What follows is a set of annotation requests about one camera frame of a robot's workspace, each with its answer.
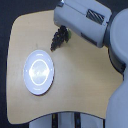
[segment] white plate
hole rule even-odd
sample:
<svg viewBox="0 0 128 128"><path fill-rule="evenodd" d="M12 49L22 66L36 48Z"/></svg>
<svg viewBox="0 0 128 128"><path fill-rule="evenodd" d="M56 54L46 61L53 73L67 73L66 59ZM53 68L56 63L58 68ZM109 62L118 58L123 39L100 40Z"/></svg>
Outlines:
<svg viewBox="0 0 128 128"><path fill-rule="evenodd" d="M51 57L42 50L32 52L26 60L23 73L27 89L35 95L44 94L54 77Z"/></svg>

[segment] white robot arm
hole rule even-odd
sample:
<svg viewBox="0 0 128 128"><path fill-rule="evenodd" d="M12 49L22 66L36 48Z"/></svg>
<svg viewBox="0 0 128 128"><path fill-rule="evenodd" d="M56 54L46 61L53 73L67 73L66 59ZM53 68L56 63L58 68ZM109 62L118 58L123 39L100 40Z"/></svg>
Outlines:
<svg viewBox="0 0 128 128"><path fill-rule="evenodd" d="M62 0L54 11L54 23L99 48L108 47L110 60L124 81L109 100L106 128L128 128L128 9L114 16L95 0Z"/></svg>

